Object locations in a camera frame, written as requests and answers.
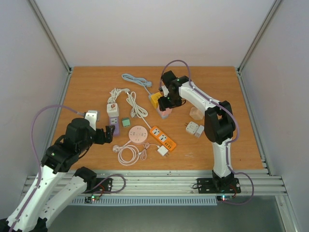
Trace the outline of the pink cube socket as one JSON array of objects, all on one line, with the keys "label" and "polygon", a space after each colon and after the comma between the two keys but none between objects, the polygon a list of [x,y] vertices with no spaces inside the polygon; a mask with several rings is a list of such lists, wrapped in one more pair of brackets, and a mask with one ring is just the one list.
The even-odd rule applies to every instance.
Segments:
[{"label": "pink cube socket", "polygon": [[172,109],[167,108],[165,111],[159,110],[159,113],[162,117],[167,117],[172,112]]}]

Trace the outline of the yellow cube socket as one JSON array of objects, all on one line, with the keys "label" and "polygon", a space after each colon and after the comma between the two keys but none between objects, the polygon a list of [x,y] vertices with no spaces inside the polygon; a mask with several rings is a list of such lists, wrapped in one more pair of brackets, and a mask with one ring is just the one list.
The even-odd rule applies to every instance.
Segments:
[{"label": "yellow cube socket", "polygon": [[159,106],[158,100],[162,97],[162,94],[160,92],[154,93],[150,95],[150,102],[154,109],[157,109]]}]

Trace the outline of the white cube socket with flower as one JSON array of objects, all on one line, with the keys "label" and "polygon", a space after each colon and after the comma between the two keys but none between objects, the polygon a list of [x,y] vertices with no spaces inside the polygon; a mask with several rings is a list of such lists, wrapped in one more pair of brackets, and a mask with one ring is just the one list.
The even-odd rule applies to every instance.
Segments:
[{"label": "white cube socket with flower", "polygon": [[117,103],[108,103],[106,106],[106,111],[109,116],[109,118],[113,117],[119,117],[120,111],[119,111],[119,106]]}]

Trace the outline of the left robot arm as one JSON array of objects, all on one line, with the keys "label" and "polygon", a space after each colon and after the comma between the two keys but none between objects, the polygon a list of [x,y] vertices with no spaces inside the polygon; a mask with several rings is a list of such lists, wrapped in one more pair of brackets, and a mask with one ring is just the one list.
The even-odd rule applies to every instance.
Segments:
[{"label": "left robot arm", "polygon": [[114,126],[105,129],[95,126],[95,122],[84,118],[72,120],[66,133],[46,150],[40,172],[19,206],[0,221],[2,232],[45,232],[76,196],[97,188],[97,174],[81,167],[61,191],[51,195],[58,182],[91,145],[112,142]]}]

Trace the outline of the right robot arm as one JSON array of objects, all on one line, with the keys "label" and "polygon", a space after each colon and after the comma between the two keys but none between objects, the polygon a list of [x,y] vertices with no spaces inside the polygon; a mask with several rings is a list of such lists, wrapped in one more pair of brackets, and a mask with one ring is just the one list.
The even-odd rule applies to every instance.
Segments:
[{"label": "right robot arm", "polygon": [[236,125],[230,103],[210,97],[189,77],[177,78],[172,71],[163,73],[160,83],[163,84],[161,89],[164,93],[158,100],[161,111],[180,107],[185,100],[204,112],[204,132],[212,143],[214,155],[212,185],[218,193],[225,191],[234,179],[230,166],[230,147]]}]

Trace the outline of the green plug adapter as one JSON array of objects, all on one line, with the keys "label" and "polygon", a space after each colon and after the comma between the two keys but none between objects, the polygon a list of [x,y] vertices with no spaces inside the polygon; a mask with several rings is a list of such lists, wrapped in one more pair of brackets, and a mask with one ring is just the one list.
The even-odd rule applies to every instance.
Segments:
[{"label": "green plug adapter", "polygon": [[122,118],[122,125],[124,128],[129,127],[131,125],[129,117]]}]

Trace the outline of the white square plug adapter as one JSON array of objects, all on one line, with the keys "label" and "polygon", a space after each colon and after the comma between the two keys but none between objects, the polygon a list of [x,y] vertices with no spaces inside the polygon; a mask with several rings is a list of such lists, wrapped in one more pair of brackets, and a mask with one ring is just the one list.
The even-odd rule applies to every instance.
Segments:
[{"label": "white square plug adapter", "polygon": [[189,134],[195,134],[198,128],[199,128],[199,125],[197,123],[190,121],[189,123],[186,123],[185,130]]}]

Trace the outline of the purple power strip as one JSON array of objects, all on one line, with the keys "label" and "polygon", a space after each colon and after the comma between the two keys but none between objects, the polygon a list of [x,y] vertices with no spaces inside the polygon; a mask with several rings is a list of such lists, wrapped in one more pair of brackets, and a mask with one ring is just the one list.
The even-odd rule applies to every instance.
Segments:
[{"label": "purple power strip", "polygon": [[115,126],[113,135],[119,136],[120,135],[119,117],[110,117],[109,121],[111,126]]}]

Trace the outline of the beige cube socket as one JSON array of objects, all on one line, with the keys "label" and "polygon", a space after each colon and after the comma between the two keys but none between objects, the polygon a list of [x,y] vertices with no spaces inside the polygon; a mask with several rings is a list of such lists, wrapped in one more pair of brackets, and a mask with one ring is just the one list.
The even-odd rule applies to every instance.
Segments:
[{"label": "beige cube socket", "polygon": [[192,107],[189,116],[194,120],[202,120],[204,118],[204,113],[196,107]]}]

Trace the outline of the orange power strip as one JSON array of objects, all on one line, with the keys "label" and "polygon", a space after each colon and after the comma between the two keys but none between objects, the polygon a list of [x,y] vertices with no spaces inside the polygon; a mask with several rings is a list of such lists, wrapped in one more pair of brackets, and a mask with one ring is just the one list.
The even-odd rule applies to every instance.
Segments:
[{"label": "orange power strip", "polygon": [[176,143],[157,126],[150,128],[149,132],[168,151],[173,151],[176,148]]}]

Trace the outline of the pink round power socket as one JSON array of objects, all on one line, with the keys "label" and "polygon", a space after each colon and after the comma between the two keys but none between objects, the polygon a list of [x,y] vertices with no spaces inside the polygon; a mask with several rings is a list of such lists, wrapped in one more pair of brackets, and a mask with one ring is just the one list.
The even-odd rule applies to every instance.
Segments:
[{"label": "pink round power socket", "polygon": [[143,126],[134,126],[129,130],[128,137],[130,142],[141,145],[148,137],[148,131]]}]

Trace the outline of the small white grey adapter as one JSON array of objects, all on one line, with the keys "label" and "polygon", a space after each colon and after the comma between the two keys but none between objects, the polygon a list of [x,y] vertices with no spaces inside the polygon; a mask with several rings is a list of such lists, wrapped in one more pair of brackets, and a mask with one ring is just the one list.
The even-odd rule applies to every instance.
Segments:
[{"label": "small white grey adapter", "polygon": [[197,131],[195,132],[195,137],[200,138],[203,132],[204,132],[204,126],[200,125]]}]

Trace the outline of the white USB charger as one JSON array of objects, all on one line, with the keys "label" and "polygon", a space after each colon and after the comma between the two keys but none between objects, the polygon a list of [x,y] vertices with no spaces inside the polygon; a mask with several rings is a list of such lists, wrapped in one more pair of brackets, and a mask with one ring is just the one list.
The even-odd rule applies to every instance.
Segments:
[{"label": "white USB charger", "polygon": [[169,152],[169,150],[166,148],[166,147],[164,147],[164,146],[160,146],[158,149],[157,149],[157,152],[161,155],[161,156],[166,156],[166,155],[168,155],[168,152]]}]

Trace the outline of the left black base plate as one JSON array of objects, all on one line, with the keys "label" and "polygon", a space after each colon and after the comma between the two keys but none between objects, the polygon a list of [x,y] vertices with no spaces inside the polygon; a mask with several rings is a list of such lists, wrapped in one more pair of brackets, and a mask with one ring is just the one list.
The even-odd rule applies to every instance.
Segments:
[{"label": "left black base plate", "polygon": [[92,190],[86,190],[85,193],[102,193],[103,192],[109,192],[112,190],[112,178],[108,178],[104,182],[100,183],[103,180],[103,178],[97,178],[95,183],[95,188]]}]

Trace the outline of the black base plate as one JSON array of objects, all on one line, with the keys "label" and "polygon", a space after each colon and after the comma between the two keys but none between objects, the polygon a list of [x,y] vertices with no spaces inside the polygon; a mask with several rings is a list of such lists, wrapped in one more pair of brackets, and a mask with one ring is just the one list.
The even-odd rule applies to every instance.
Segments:
[{"label": "black base plate", "polygon": [[241,193],[240,183],[237,178],[228,181],[219,181],[214,178],[198,178],[197,189],[200,194]]},{"label": "black base plate", "polygon": [[104,182],[100,183],[103,180],[103,178],[97,178],[95,183],[95,188],[92,190],[86,190],[85,193],[102,193],[103,192],[109,192],[112,190],[112,178],[108,178]]}]

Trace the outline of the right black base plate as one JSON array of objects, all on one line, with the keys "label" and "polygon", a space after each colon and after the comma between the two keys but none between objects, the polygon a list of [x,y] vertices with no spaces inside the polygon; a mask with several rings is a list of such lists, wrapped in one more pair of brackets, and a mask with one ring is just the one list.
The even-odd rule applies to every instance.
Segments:
[{"label": "right black base plate", "polygon": [[240,183],[237,178],[228,181],[219,181],[214,178],[198,178],[197,189],[200,194],[241,193]]}]

